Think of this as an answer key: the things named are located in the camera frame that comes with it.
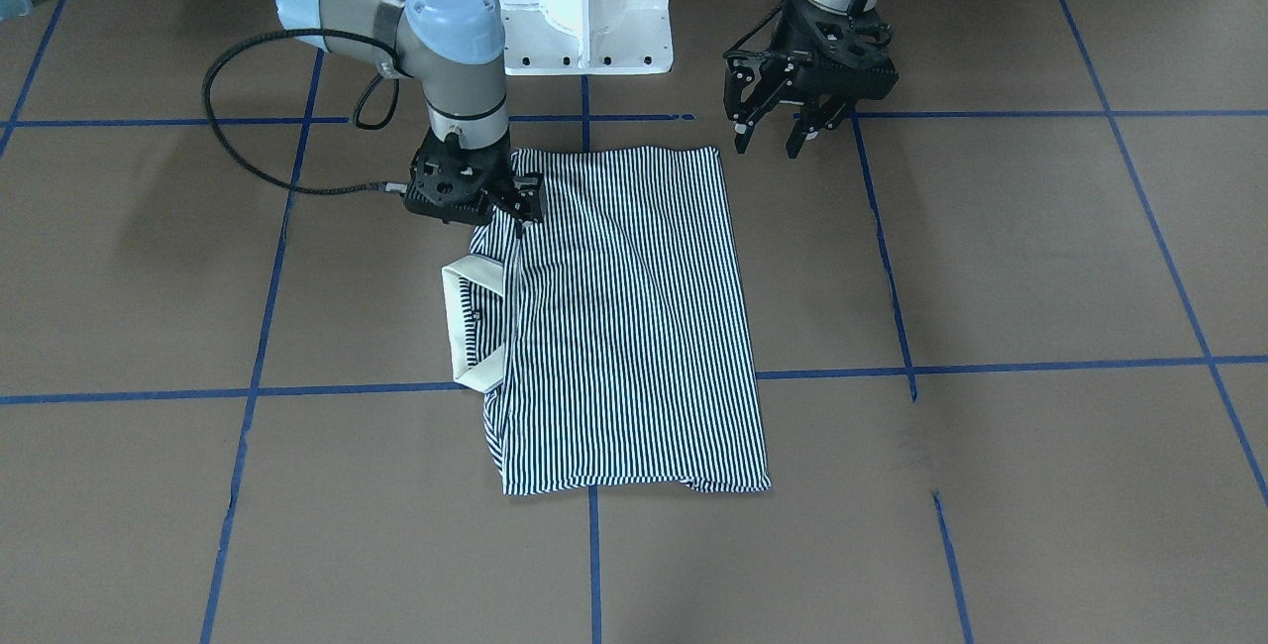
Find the striped fabric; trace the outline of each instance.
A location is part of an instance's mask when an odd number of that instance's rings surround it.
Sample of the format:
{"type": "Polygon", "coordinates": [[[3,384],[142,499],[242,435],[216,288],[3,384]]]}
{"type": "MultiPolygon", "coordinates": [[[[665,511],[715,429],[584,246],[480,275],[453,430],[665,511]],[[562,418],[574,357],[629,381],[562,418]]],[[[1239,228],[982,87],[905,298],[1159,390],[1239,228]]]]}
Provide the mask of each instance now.
{"type": "Polygon", "coordinates": [[[520,151],[514,166],[545,176],[545,221],[521,238],[501,212],[476,229],[506,300],[463,295],[468,356],[507,345],[484,401],[503,491],[770,488],[716,148],[520,151]]]}

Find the striped garment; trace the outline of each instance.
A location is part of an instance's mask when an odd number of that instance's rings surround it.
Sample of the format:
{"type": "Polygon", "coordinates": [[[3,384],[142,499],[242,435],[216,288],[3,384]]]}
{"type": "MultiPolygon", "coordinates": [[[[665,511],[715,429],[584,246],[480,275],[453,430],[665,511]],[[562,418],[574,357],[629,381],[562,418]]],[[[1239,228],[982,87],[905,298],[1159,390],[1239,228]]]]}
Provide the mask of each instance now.
{"type": "Polygon", "coordinates": [[[681,482],[770,488],[748,323],[714,147],[516,152],[545,221],[498,212],[472,254],[506,299],[463,284],[470,364],[506,342],[484,427],[508,496],[681,482]]]}

